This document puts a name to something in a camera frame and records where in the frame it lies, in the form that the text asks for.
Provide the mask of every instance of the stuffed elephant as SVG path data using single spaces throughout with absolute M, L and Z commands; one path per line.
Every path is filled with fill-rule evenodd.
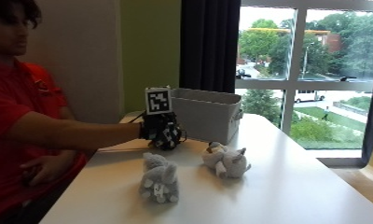
M 252 168 L 246 157 L 247 149 L 234 150 L 212 142 L 202 154 L 204 164 L 215 169 L 220 178 L 239 178 Z
M 178 202 L 178 166 L 160 155 L 145 153 L 141 196 L 158 203 Z

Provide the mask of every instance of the window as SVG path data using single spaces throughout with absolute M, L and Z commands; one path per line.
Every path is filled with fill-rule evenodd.
M 373 1 L 243 0 L 240 16 L 236 93 L 267 97 L 270 106 L 244 104 L 246 112 L 266 113 L 321 156 L 337 151 L 336 157 L 361 157 L 373 91 Z

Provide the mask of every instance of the white storage bin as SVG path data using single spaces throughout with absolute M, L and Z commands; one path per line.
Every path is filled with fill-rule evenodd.
M 242 96 L 183 88 L 171 94 L 178 122 L 188 138 L 228 145 L 243 118 Z

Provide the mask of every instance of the red shirt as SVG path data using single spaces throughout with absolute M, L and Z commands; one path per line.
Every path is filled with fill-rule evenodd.
M 30 111 L 59 119 L 62 106 L 66 106 L 66 98 L 41 66 L 18 61 L 14 67 L 0 64 L 0 136 Z M 0 214 L 22 202 L 46 194 L 81 172 L 86 164 L 83 155 L 77 157 L 74 166 L 57 181 L 35 187 L 23 185 L 21 164 L 58 153 L 59 150 L 0 138 Z

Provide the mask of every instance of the dark hair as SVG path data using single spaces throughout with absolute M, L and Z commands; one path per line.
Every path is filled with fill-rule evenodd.
M 33 28 L 37 28 L 42 21 L 42 12 L 34 0 L 0 0 L 0 20 L 13 22 L 14 4 L 21 4 L 25 7 L 27 20 L 33 23 Z

